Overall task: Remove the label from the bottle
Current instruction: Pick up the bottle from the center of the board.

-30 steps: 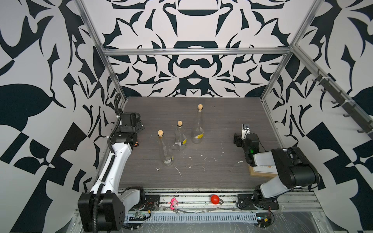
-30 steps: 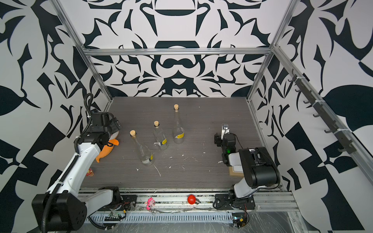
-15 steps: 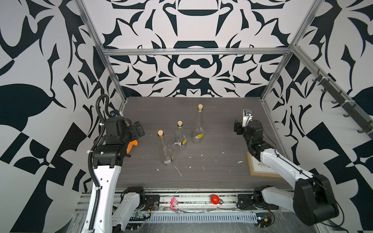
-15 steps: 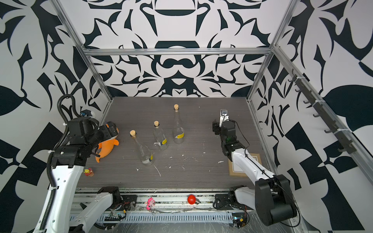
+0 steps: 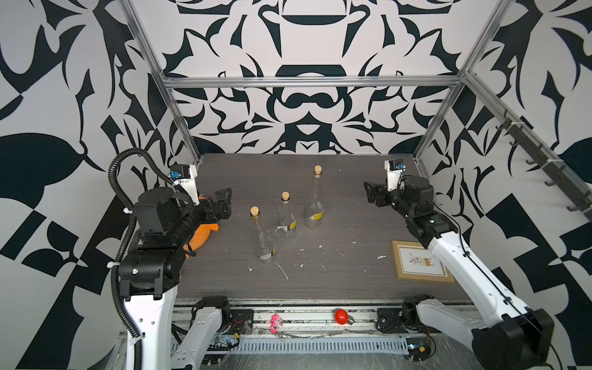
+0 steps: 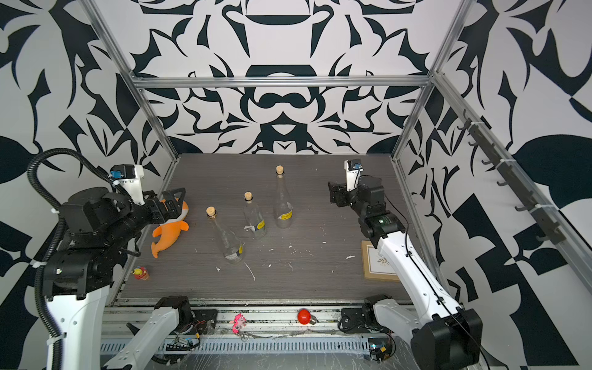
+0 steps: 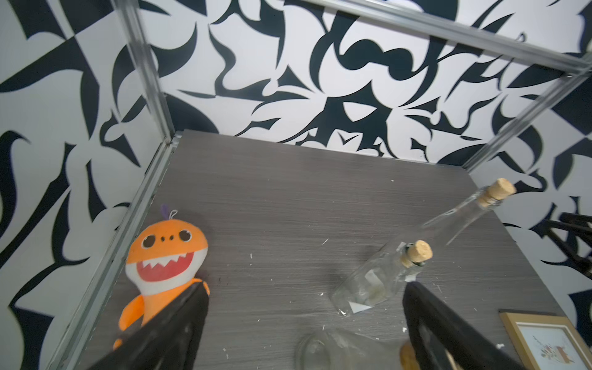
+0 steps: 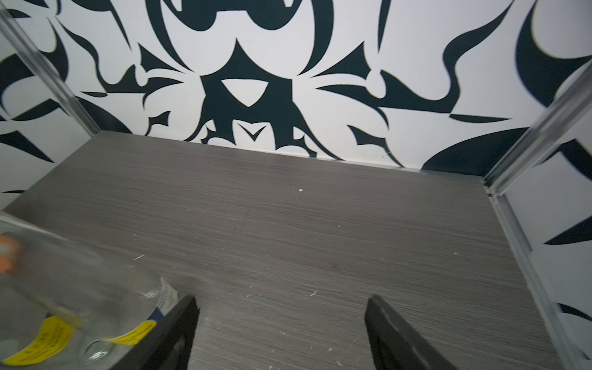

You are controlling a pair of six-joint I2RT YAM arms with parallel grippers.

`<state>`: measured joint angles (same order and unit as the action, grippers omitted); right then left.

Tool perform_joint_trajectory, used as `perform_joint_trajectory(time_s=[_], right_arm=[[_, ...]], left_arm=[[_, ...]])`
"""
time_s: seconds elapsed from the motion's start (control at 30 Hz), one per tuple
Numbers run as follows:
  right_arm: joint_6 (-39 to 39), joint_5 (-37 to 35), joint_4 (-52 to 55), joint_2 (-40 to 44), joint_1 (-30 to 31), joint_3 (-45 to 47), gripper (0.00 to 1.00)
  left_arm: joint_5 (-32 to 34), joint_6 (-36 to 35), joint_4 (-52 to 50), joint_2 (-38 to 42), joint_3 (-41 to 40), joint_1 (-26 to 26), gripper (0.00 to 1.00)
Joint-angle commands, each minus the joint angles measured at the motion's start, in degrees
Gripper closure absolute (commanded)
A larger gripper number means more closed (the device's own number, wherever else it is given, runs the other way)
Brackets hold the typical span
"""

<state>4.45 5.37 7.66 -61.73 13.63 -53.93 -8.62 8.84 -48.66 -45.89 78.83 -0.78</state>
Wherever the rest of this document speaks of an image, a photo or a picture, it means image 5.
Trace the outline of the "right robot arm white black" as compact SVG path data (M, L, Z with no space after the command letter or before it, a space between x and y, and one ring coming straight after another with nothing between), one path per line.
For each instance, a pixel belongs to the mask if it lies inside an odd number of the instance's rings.
M479 312L471 319L428 294L405 300L412 322L434 328L465 345L485 369L531 369L546 366L554 321L533 310L497 278L465 242L461 228L433 201L433 187L423 177L403 175L386 183L364 184L370 204L391 207L410 234L452 274Z

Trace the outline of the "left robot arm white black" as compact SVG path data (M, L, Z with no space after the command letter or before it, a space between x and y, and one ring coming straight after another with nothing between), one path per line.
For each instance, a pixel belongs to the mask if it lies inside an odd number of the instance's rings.
M216 333L230 324L225 296L202 298L177 349L171 348L181 268L194 254L189 243L199 227L231 216L231 198L232 190L225 188L194 204L186 194L159 187L141 194L134 204L139 240L118 270L119 296L133 328L129 369L198 369Z

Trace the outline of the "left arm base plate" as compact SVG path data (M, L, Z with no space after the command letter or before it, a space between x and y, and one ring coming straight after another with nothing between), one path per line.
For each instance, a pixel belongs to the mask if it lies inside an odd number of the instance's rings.
M231 309L231 332L250 335L253 332L254 310Z

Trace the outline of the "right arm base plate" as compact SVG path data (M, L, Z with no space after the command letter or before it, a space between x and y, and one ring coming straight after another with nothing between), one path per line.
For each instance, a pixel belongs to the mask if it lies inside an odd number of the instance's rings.
M376 312L376 330L383 334L418 332L415 326L405 320L401 308L379 308Z

